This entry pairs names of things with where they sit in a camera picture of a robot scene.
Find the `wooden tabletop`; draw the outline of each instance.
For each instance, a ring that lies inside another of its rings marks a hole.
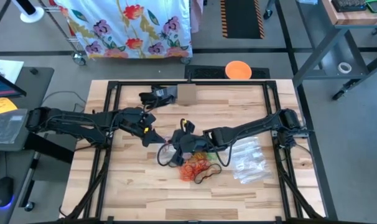
[[[337,12],[331,0],[322,0],[322,2],[333,25],[377,26],[377,13],[372,13],[369,9],[358,12]]]
[[[282,108],[298,112],[299,106],[292,80],[276,80]],[[102,111],[107,80],[92,81],[85,111]],[[138,94],[150,86],[123,86],[119,108],[140,105]],[[260,86],[197,86],[198,104],[167,105],[151,113],[157,121],[156,131],[171,136],[181,118],[196,125],[195,134],[219,126],[237,126],[266,116],[264,95]],[[160,145],[143,147],[141,140],[123,131],[114,134],[111,163],[103,204],[102,220],[275,220],[284,217],[276,163],[269,132],[258,135],[272,177],[241,184],[233,178],[232,167],[201,184],[180,180],[178,168],[161,167],[155,159]],[[308,148],[305,139],[298,143]],[[79,142],[77,147],[86,146]],[[62,205],[70,213],[88,188],[93,149],[77,151]],[[299,147],[292,149],[292,160],[299,190],[317,212],[324,215],[310,154]],[[292,214],[292,194],[288,190]],[[94,196],[91,217],[94,215]]]

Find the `black floor mat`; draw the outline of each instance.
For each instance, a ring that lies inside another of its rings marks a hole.
[[[251,79],[264,79],[270,78],[270,71],[268,68],[251,68]],[[207,65],[186,65],[184,71],[184,78],[192,79],[224,79],[225,75],[224,66],[207,66]]]
[[[220,0],[223,36],[263,39],[263,20],[258,0]]]

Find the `blue light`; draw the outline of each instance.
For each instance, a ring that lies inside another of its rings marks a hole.
[[[5,205],[5,206],[3,206],[3,207],[0,207],[0,209],[1,209],[1,210],[7,210],[7,209],[9,209],[10,206],[12,205],[13,200],[14,200],[14,195],[13,195],[13,197],[12,197],[12,200],[10,200],[10,202],[9,202],[7,205]]]

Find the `yellow sticky note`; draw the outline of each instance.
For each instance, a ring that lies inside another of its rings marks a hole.
[[[9,111],[14,111],[16,109],[17,107],[14,105],[14,103],[11,100],[5,97],[0,98],[0,114],[6,113]]]

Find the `cart wheel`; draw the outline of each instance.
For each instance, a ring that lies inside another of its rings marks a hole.
[[[344,92],[343,90],[340,90],[337,94],[335,94],[335,95],[332,97],[332,100],[338,100],[338,99],[341,98],[344,94],[345,94],[345,92]]]
[[[82,54],[79,53],[74,53],[72,54],[72,60],[77,64],[77,65],[86,65],[86,60],[83,58]]]
[[[32,209],[35,208],[35,203],[34,202],[27,202],[27,205],[24,207],[24,210],[26,212],[31,212]]]
[[[263,14],[263,19],[269,19],[273,15],[273,10],[266,10]]]
[[[182,62],[185,65],[189,65],[191,63],[191,58],[189,57],[180,58],[180,62]]]

